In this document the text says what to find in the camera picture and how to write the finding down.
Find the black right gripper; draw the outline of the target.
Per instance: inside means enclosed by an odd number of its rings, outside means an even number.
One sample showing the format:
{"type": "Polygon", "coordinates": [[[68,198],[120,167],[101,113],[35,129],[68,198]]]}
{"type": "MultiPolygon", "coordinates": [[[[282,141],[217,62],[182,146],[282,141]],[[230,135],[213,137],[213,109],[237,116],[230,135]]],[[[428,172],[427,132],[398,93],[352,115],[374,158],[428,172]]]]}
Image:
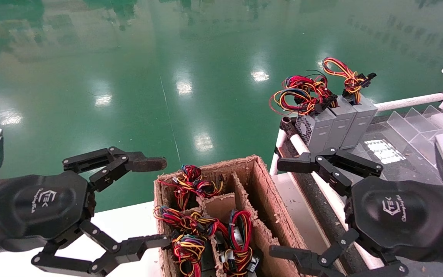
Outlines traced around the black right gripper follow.
{"type": "MultiPolygon", "coordinates": [[[[283,172],[316,172],[340,196],[349,197],[349,229],[319,255],[310,250],[270,246],[270,256],[295,263],[299,273],[316,277],[344,277],[333,263],[355,242],[373,255],[391,254],[420,262],[443,263],[443,186],[417,181],[380,179],[383,166],[334,148],[280,158],[283,172]],[[352,186],[340,169],[365,178],[352,186]]],[[[352,277],[406,277],[408,268],[381,255],[385,265],[352,277]]]]}

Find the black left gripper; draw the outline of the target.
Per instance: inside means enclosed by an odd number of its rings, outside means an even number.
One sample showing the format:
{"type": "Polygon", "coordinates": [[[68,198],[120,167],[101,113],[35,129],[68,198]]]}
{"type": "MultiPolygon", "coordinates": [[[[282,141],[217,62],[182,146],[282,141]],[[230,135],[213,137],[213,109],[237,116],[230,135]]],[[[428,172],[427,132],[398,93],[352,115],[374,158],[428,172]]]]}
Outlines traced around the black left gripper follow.
{"type": "Polygon", "coordinates": [[[146,250],[167,247],[164,234],[118,242],[91,223],[95,191],[101,192],[128,172],[157,172],[165,157],[146,157],[117,147],[63,160],[59,175],[27,175],[0,180],[0,252],[41,248],[32,265],[44,272],[78,277],[106,277],[118,266],[140,261],[146,250]],[[99,169],[87,181],[80,173],[99,169]],[[85,234],[104,249],[94,261],[56,256],[85,234]]]}

